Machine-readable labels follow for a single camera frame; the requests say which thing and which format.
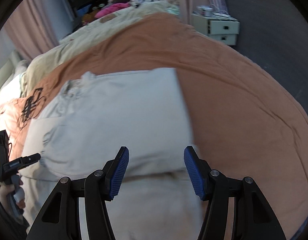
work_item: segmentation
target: orange blanket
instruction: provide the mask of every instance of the orange blanket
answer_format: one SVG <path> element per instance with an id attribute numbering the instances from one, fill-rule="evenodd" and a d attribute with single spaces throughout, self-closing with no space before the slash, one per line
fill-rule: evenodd
<path id="1" fill-rule="evenodd" d="M 86 71 L 158 67 L 177 69 L 201 156 L 228 177 L 253 177 L 289 239 L 308 215 L 308 117 L 269 74 L 230 47 L 157 13 L 60 65 L 37 88 L 46 106 L 65 81 Z M 12 158 L 21 155 L 29 126 L 16 126 L 25 100 L 2 106 Z"/>

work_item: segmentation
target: hand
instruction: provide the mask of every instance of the hand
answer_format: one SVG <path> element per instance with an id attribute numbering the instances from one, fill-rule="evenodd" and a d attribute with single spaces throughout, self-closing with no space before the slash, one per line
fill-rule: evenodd
<path id="1" fill-rule="evenodd" d="M 7 212 L 11 212 L 11 208 L 8 204 L 7 201 L 7 195 L 11 192 L 13 192 L 15 190 L 15 186 L 12 185 L 4 185 L 0 183 L 0 202 L 3 206 L 3 208 L 7 211 Z M 24 209 L 25 208 L 25 200 L 22 199 L 20 202 L 17 202 L 16 205 L 20 208 L 20 209 Z"/>

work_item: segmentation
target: tangled black cord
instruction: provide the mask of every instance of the tangled black cord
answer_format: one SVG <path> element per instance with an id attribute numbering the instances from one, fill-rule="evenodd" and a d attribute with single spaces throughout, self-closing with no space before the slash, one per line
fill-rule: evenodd
<path id="1" fill-rule="evenodd" d="M 37 113 L 37 115 L 33 116 L 35 109 L 42 101 L 43 101 L 42 104 L 43 107 L 46 101 L 45 96 L 41 97 L 42 91 L 43 88 L 36 88 L 33 92 L 33 95 L 26 100 L 21 116 L 17 120 L 17 126 L 20 128 L 20 130 L 22 130 L 27 125 L 30 119 L 36 118 L 38 116 L 39 112 Z"/>

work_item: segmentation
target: pink pillow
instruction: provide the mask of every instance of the pink pillow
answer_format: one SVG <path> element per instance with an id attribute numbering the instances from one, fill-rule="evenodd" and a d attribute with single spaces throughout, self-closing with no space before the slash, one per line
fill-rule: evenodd
<path id="1" fill-rule="evenodd" d="M 127 8 L 129 6 L 130 6 L 130 4 L 128 2 L 127 3 L 115 3 L 115 4 L 112 4 L 111 6 L 105 8 L 104 10 L 99 11 L 94 17 L 97 18 L 97 19 L 102 18 L 105 15 L 108 15 L 112 12 L 116 12 L 118 10 Z"/>

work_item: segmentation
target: blue gripper pad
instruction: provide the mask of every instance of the blue gripper pad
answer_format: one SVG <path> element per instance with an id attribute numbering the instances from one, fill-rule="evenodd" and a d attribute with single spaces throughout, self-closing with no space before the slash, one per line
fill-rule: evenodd
<path id="1" fill-rule="evenodd" d="M 191 146 L 187 146 L 184 150 L 184 162 L 187 169 L 187 172 L 190 176 L 190 180 L 192 182 L 195 194 L 199 196 L 201 200 L 203 200 L 206 196 L 204 191 L 204 179 L 198 167 L 197 161 L 200 159 L 197 157 L 195 151 L 192 153 Z"/>
<path id="2" fill-rule="evenodd" d="M 129 151 L 126 147 L 124 147 L 123 153 L 118 161 L 118 165 L 110 181 L 109 196 L 112 200 L 114 199 L 115 196 L 118 195 L 128 165 L 128 161 L 129 161 Z"/>

